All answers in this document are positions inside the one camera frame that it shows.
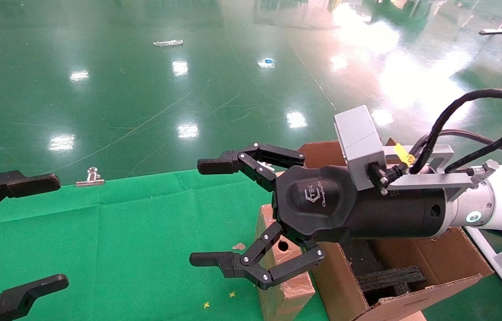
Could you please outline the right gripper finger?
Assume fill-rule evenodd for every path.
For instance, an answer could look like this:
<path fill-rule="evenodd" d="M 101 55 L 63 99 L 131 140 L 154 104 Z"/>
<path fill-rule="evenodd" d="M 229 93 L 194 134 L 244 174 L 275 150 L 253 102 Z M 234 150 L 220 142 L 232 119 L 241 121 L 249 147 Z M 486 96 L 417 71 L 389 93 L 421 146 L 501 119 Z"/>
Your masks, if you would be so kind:
<path fill-rule="evenodd" d="M 309 272 L 325 257 L 325 251 L 313 239 L 308 239 L 299 242 L 306 250 L 304 253 L 271 269 L 263 268 L 261 259 L 285 235 L 285 228 L 273 222 L 242 255 L 232 251 L 194 252 L 189 262 L 194 267 L 215 266 L 225 278 L 245 278 L 261 290 L 267 290 Z"/>
<path fill-rule="evenodd" d="M 240 150 L 228 150 L 218 158 L 199 159 L 197 170 L 202 175 L 244 173 L 267 192 L 275 190 L 277 175 L 263 163 L 289 169 L 304 166 L 306 155 L 296 150 L 254 143 Z"/>

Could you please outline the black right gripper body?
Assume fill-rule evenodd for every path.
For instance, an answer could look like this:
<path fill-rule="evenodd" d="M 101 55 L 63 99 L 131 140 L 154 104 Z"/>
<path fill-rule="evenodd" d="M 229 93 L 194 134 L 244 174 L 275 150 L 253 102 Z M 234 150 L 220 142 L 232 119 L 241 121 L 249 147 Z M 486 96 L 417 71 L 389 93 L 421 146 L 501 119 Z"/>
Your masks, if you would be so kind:
<path fill-rule="evenodd" d="M 272 236 L 307 245 L 443 234 L 453 212 L 444 189 L 387 191 L 405 169 L 371 165 L 369 175 L 377 186 L 359 190 L 347 166 L 292 166 L 274 183 Z"/>

